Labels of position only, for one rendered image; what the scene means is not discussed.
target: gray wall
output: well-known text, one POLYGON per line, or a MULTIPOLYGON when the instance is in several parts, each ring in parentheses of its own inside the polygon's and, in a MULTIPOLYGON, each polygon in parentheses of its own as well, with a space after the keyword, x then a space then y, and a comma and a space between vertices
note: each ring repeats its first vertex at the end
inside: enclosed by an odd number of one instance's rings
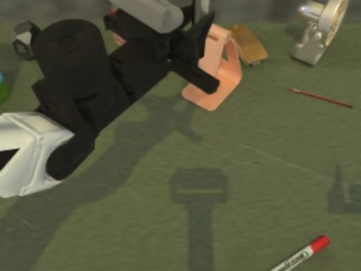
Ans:
MULTIPOLYGON (((171 0, 178 4, 191 0, 171 0)), ((288 21, 305 0, 211 0, 217 21, 288 21)), ((107 0, 0 0, 0 20, 56 21, 65 18, 100 19, 108 10, 107 0)), ((361 0, 350 0, 348 21, 361 22, 361 0)))

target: gray hexagonal dumbbell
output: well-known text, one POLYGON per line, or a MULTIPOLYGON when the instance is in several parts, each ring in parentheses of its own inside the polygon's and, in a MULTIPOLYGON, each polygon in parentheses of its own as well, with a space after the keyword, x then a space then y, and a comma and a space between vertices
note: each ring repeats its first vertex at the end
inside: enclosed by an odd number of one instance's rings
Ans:
POLYGON ((40 32, 40 28, 31 21, 25 21, 15 26, 11 33, 11 44, 19 57, 25 60, 31 60, 34 57, 32 45, 40 32))

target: green tabletop surface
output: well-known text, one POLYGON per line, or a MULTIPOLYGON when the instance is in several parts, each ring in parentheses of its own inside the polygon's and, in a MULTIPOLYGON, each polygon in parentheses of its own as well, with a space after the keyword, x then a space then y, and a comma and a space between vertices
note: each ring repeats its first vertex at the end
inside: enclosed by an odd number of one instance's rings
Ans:
MULTIPOLYGON (((13 26, 0 26, 11 89, 0 112, 34 109, 30 87, 42 78, 15 55, 13 26)), ((361 24, 342 25, 314 67, 289 57, 294 26, 247 27, 269 58, 243 68, 219 109, 188 103, 187 83, 170 74, 101 133, 71 178, 0 199, 0 270, 267 271, 325 234, 331 245, 296 270, 360 271, 361 24)))

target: blue and green object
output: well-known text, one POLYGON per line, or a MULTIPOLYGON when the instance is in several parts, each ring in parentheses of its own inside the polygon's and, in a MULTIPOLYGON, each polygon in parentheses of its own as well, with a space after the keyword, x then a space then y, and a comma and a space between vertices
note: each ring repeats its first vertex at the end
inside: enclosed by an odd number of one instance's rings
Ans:
POLYGON ((9 96, 9 88, 4 81, 2 73, 0 73, 0 103, 3 103, 9 96))

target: red marker cap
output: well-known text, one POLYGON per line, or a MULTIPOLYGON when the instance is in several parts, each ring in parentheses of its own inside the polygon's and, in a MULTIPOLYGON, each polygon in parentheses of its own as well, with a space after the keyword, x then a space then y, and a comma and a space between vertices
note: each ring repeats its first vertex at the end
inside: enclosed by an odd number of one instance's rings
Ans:
POLYGON ((326 235, 321 235, 319 238, 314 240, 311 244, 311 248, 314 253, 319 252, 322 248, 328 246, 330 243, 326 235))

